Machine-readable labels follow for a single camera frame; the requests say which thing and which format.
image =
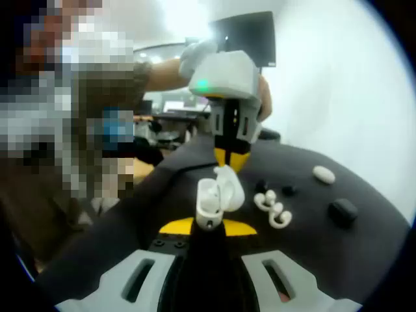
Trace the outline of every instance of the white ear hook earbud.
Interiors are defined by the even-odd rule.
[[[276,202],[276,193],[273,190],[268,190],[265,194],[266,204],[272,207]]]
[[[279,216],[279,221],[281,223],[277,223],[275,221],[275,218],[277,216]],[[275,229],[286,228],[289,225],[289,223],[291,223],[291,221],[292,221],[292,213],[290,211],[284,211],[280,215],[276,214],[272,210],[270,210],[268,213],[268,223],[270,224],[272,228],[275,228]]]
[[[254,203],[258,208],[262,211],[268,212],[270,207],[266,206],[264,203],[266,202],[266,196],[263,193],[257,193],[254,195]]]

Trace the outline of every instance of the person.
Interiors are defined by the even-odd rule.
[[[78,0],[62,0],[55,8],[47,7],[48,3],[7,3],[8,16],[1,21],[4,29],[14,27],[9,41],[14,49],[7,49],[1,68],[0,201],[15,238],[42,263],[84,230],[79,224],[82,209],[74,197],[91,195],[87,190],[94,191],[96,177],[106,173],[107,162],[97,164],[99,148],[90,143],[88,121],[101,116],[106,107],[133,110],[133,103],[145,92],[188,84],[179,76],[178,59],[136,63],[130,68],[132,92],[125,88],[128,83],[114,83],[120,82],[120,76],[110,69],[111,64],[101,62],[101,71],[81,69],[74,75],[62,46],[76,33],[77,19],[91,8]],[[272,112],[263,76],[259,94],[259,120],[263,121]],[[126,95],[135,100],[127,101]]]

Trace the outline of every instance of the black table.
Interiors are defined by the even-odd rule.
[[[93,292],[102,273],[134,250],[146,249],[163,225],[194,216],[196,183],[214,177],[213,169],[186,172],[172,187],[165,186],[180,168],[213,161],[213,139],[193,138],[158,165],[132,198],[113,207],[69,246],[36,283],[55,304]],[[316,165],[330,168],[337,177],[335,184],[318,182],[312,176]],[[264,238],[263,249],[281,250],[313,273],[319,289],[335,299],[362,303],[387,274],[410,228],[372,186],[319,153],[260,140],[239,177],[246,201],[225,218],[253,226]],[[266,179],[276,191],[285,185],[300,189],[292,198],[278,194],[293,214],[287,228],[272,229],[266,214],[255,207],[252,198],[259,179]],[[359,209],[350,229],[341,229],[328,218],[328,204],[337,198],[347,198]]]

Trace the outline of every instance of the person's arm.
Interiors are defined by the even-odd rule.
[[[178,58],[153,64],[145,91],[166,91],[187,86],[189,81],[179,76],[179,65]]]

